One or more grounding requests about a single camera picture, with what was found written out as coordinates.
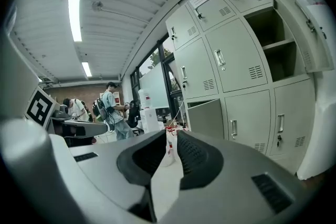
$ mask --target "ceiling light fixture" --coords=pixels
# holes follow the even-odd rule
[[[69,1],[69,19],[72,37],[75,42],[82,41],[79,24],[79,0]]]
[[[89,68],[89,63],[88,62],[82,62],[82,66],[84,68],[85,74],[88,77],[92,77],[92,74],[91,74],[91,71],[90,71],[90,68]]]

